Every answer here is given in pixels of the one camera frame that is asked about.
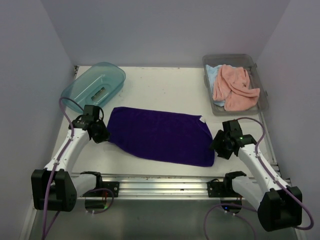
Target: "folded cloth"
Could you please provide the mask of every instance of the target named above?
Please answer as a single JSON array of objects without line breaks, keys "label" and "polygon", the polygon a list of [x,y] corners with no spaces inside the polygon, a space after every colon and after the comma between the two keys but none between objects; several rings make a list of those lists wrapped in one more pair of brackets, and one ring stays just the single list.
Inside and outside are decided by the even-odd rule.
[{"label": "folded cloth", "polygon": [[[215,67],[206,65],[206,74],[208,75],[209,79],[209,85],[210,85],[210,90],[212,96],[214,95],[214,82],[216,81],[217,75],[218,75],[218,70],[222,65],[218,65]],[[223,101],[213,101],[213,103],[219,107],[223,107],[225,105],[225,100]]]},{"label": "folded cloth", "polygon": [[213,100],[223,101],[226,111],[244,111],[258,102],[260,89],[249,89],[250,78],[243,67],[222,65],[213,84]]},{"label": "folded cloth", "polygon": [[200,115],[116,107],[107,125],[109,142],[144,159],[210,167],[215,153]]}]

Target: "gray floor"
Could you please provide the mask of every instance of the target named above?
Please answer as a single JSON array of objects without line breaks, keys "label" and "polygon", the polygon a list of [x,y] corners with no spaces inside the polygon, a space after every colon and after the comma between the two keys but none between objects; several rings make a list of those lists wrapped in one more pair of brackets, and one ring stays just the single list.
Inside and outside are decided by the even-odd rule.
[{"label": "gray floor", "polygon": [[[216,200],[120,200],[102,214],[62,212],[46,240],[204,240],[203,221]],[[293,228],[266,232],[256,213],[241,210],[257,231],[258,240],[297,240]],[[30,240],[40,240],[43,212],[38,211]],[[207,231],[212,240],[253,240],[248,224],[213,210]]]}]

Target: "white table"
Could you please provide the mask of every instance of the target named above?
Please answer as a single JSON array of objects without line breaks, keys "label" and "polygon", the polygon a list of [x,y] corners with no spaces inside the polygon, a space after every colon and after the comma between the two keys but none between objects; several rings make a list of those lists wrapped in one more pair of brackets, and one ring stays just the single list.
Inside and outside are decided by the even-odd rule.
[{"label": "white table", "polygon": [[[89,66],[81,66],[77,77]],[[148,110],[202,115],[214,137],[222,122],[237,116],[214,116],[211,110],[208,91],[204,84],[203,68],[176,67],[121,67],[126,73],[123,89],[104,107],[104,122],[107,125],[111,111],[115,107],[132,107]],[[70,119],[79,114],[67,108]],[[259,115],[250,117],[259,120]],[[251,134],[256,140],[262,134],[261,127],[253,121],[241,120],[244,134]],[[66,137],[68,122],[64,118],[55,143],[55,154]],[[265,158],[273,158],[265,141],[260,144]],[[212,167],[197,167],[176,163],[167,163],[138,158],[124,152],[117,146],[103,142],[96,144],[90,141],[82,150],[74,165],[73,173],[96,171],[112,175],[143,176],[199,176],[223,177],[225,173],[243,171],[252,177],[247,167],[234,155],[229,160],[216,157]]]}]

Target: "white tag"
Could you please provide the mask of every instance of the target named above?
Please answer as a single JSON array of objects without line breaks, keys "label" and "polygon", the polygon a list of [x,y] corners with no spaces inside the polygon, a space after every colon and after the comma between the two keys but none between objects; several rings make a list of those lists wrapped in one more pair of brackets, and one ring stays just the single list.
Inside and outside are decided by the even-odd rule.
[{"label": "white tag", "polygon": [[203,116],[200,117],[200,121],[203,122],[204,124],[206,123],[206,120]]}]

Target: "blue cloth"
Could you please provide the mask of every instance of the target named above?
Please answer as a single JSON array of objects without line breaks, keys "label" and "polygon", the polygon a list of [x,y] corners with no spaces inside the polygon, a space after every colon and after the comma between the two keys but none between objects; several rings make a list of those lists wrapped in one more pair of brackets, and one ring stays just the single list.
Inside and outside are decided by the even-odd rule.
[{"label": "blue cloth", "polygon": [[199,167],[214,164],[213,138],[199,115],[116,107],[106,129],[110,143],[139,158]]},{"label": "blue cloth", "polygon": [[[216,81],[216,78],[218,76],[218,71],[219,71],[219,68],[221,67],[222,65],[218,65],[218,66],[215,66],[215,67],[212,67],[212,66],[209,66],[209,65],[205,65],[206,67],[206,73],[208,74],[208,78],[209,78],[209,85],[210,85],[210,90],[211,90],[211,96],[214,95],[214,83]],[[223,107],[225,105],[225,100],[223,101],[215,101],[213,100],[213,103],[219,107]]]}]

